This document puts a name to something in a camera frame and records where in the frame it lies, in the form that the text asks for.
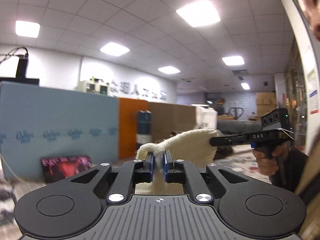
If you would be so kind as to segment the operator right hand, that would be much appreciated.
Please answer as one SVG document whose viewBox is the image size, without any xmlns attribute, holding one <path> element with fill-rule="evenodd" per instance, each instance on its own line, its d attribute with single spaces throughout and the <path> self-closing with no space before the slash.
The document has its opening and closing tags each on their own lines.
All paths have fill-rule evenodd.
<svg viewBox="0 0 320 240">
<path fill-rule="evenodd" d="M 289 147 L 287 144 L 277 146 L 272 153 L 272 159 L 268 159 L 266 155 L 257 148 L 253 149 L 252 153 L 256 159 L 259 173 L 265 176 L 273 176 L 279 170 L 276 157 L 280 156 L 285 160 L 289 155 Z"/>
</svg>

